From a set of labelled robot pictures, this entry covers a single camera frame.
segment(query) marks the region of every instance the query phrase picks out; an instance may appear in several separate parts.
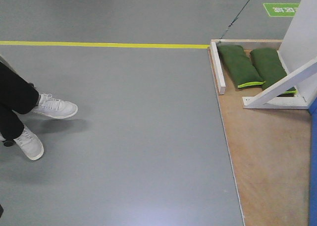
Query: blue panel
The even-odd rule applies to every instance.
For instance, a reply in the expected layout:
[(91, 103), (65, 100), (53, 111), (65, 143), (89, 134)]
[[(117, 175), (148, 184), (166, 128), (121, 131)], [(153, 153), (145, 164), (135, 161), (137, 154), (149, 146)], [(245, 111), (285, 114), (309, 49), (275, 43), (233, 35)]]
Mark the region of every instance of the blue panel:
[(316, 100), (312, 103), (312, 105), (309, 107), (309, 112), (313, 114), (317, 110), (317, 98)]
[(313, 114), (309, 226), (317, 226), (317, 112)]

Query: black cable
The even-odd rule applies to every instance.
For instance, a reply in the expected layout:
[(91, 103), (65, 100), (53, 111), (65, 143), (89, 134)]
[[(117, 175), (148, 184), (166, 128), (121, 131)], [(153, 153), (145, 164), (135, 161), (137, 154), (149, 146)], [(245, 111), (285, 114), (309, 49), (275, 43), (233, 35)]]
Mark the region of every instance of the black cable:
[(240, 10), (240, 12), (237, 14), (237, 16), (233, 19), (233, 21), (231, 22), (231, 24), (229, 24), (228, 28), (224, 31), (224, 33), (222, 34), (222, 36), (219, 38), (219, 41), (217, 44), (221, 43), (221, 39), (223, 38), (223, 36), (225, 36), (225, 34), (228, 32), (228, 30), (230, 29), (230, 27), (233, 25), (233, 23), (238, 19), (239, 15), (241, 14), (241, 12), (244, 10), (244, 8), (247, 6), (247, 4), (249, 3), (250, 0), (248, 0), (245, 5), (243, 6), (243, 8)]

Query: shoelace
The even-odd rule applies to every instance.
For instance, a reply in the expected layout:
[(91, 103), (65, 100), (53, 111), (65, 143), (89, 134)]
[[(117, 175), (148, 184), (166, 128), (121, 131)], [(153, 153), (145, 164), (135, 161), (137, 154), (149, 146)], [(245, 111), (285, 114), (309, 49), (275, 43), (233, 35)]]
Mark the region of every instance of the shoelace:
[(61, 100), (53, 98), (52, 94), (48, 94), (46, 96), (47, 96), (47, 99), (45, 99), (45, 101), (43, 102), (41, 106), (46, 109), (57, 111), (60, 107)]
[(27, 131), (27, 129), (24, 129), (22, 134), (18, 138), (16, 138), (16, 141), (18, 141), (19, 145), (22, 147), (23, 145), (31, 142), (32, 137), (31, 137), (29, 131)]

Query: green sign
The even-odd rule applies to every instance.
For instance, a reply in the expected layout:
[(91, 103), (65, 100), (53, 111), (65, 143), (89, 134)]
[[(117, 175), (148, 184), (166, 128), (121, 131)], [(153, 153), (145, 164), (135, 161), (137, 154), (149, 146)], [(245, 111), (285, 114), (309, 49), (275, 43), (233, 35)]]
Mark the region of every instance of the green sign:
[(263, 3), (270, 17), (293, 17), (299, 3)]

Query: shoe sole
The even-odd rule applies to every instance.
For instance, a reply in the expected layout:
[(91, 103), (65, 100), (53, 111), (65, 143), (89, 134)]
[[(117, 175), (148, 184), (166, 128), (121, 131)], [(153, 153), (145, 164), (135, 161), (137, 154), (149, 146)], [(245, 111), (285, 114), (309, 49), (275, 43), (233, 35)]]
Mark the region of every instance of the shoe sole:
[(28, 157), (29, 159), (35, 161), (35, 160), (41, 158), (41, 156), (43, 156), (43, 154), (44, 154), (44, 147), (43, 147), (43, 144), (42, 144), (42, 145), (41, 145), (41, 152), (39, 153), (39, 155), (37, 155), (37, 156), (35, 156), (35, 157), (29, 157), (29, 156), (27, 156), (27, 157)]
[(52, 116), (52, 115), (49, 115), (49, 114), (45, 114), (45, 113), (41, 113), (41, 112), (37, 112), (37, 111), (32, 111), (33, 113), (37, 113), (37, 114), (40, 114), (40, 115), (44, 115), (44, 116), (47, 116), (47, 117), (50, 117), (50, 118), (55, 118), (55, 119), (64, 119), (64, 118), (70, 118), (70, 117), (73, 117), (75, 114), (77, 114), (78, 112), (78, 106), (76, 106), (76, 111), (68, 116)]

